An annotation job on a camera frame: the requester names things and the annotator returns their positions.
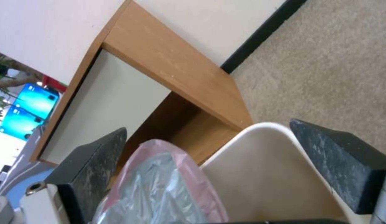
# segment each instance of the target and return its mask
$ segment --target blue screen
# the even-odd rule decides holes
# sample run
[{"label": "blue screen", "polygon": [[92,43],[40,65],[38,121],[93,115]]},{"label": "blue screen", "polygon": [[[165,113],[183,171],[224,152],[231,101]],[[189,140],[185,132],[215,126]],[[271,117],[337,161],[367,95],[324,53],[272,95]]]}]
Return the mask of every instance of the blue screen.
[{"label": "blue screen", "polygon": [[35,84],[25,84],[4,117],[0,132],[28,140],[34,128],[43,124],[59,95]]},{"label": "blue screen", "polygon": [[25,84],[13,105],[46,119],[55,106],[59,96],[38,85]]},{"label": "blue screen", "polygon": [[27,140],[35,127],[44,123],[42,119],[26,112],[22,108],[11,106],[2,120],[0,132]]}]

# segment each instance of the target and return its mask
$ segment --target metal knob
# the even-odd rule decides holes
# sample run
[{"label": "metal knob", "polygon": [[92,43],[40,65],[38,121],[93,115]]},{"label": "metal knob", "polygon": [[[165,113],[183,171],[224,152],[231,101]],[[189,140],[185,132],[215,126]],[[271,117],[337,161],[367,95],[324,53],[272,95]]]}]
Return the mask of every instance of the metal knob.
[{"label": "metal knob", "polygon": [[34,194],[34,193],[36,193],[42,189],[45,189],[45,188],[46,188],[46,183],[43,181],[33,183],[27,187],[26,196]]}]

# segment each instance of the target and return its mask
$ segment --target black object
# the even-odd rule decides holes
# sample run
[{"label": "black object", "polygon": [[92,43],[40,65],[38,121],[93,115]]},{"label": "black object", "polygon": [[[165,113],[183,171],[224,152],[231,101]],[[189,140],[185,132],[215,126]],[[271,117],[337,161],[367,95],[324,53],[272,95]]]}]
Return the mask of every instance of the black object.
[{"label": "black object", "polygon": [[348,132],[291,119],[308,157],[356,214],[372,214],[386,175],[386,156]]},{"label": "black object", "polygon": [[269,17],[221,66],[228,74],[236,69],[257,49],[281,24],[291,17],[306,0],[287,0]]},{"label": "black object", "polygon": [[105,195],[126,141],[120,128],[95,142],[78,146],[46,178],[56,184],[70,223],[88,223]]}]

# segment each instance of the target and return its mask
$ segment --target pink plastic bag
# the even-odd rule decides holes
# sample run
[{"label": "pink plastic bag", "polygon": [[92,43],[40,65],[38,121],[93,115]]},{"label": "pink plastic bag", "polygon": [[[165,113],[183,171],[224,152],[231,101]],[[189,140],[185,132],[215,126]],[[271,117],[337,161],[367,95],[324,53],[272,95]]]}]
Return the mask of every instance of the pink plastic bag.
[{"label": "pink plastic bag", "polygon": [[201,208],[207,221],[212,223],[227,222],[229,218],[223,204],[213,186],[197,164],[186,152],[179,149],[177,146],[159,139],[153,139],[142,143],[132,154],[119,174],[107,199],[101,208],[98,208],[100,209],[99,214],[120,202],[120,196],[122,195],[120,192],[123,190],[126,181],[132,178],[131,173],[139,166],[139,164],[147,161],[147,159],[153,159],[155,156],[162,155],[162,153],[170,153],[172,156],[172,160],[177,171],[184,180],[185,187],[187,188],[190,197],[199,208]]}]

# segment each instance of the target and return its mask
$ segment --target floor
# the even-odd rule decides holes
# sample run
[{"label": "floor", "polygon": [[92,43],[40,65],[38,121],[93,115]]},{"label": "floor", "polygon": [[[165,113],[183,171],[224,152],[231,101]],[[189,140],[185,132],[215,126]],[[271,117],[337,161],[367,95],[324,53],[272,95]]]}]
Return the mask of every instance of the floor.
[{"label": "floor", "polygon": [[254,122],[302,119],[386,154],[386,0],[307,1],[232,76]]}]

